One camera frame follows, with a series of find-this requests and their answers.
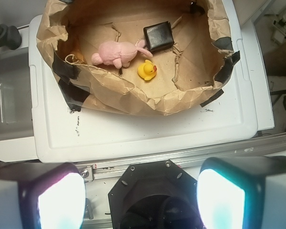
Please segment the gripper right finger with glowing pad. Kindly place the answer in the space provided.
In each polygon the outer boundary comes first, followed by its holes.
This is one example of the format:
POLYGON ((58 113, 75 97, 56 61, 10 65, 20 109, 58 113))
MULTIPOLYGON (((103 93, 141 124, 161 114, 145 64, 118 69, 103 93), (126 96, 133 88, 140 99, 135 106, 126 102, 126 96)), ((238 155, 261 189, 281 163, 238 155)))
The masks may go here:
POLYGON ((286 156, 206 159, 197 205, 208 229, 286 229, 286 156))

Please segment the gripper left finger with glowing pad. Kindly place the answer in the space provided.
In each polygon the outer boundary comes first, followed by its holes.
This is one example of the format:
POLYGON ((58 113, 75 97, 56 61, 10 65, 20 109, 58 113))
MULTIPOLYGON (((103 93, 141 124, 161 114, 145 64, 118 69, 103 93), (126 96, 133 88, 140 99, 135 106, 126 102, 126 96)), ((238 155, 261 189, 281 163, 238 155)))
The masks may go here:
POLYGON ((85 199, 73 163, 0 163, 0 229, 79 229, 85 199))

